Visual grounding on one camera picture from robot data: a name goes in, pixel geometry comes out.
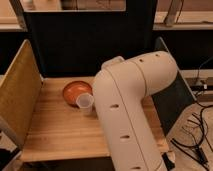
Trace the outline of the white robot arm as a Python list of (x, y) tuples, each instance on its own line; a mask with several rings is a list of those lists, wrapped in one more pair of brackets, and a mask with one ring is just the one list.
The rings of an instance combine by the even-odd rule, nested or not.
[(164, 51), (102, 64), (93, 95), (116, 171), (167, 171), (142, 100), (170, 86), (177, 72), (175, 60)]

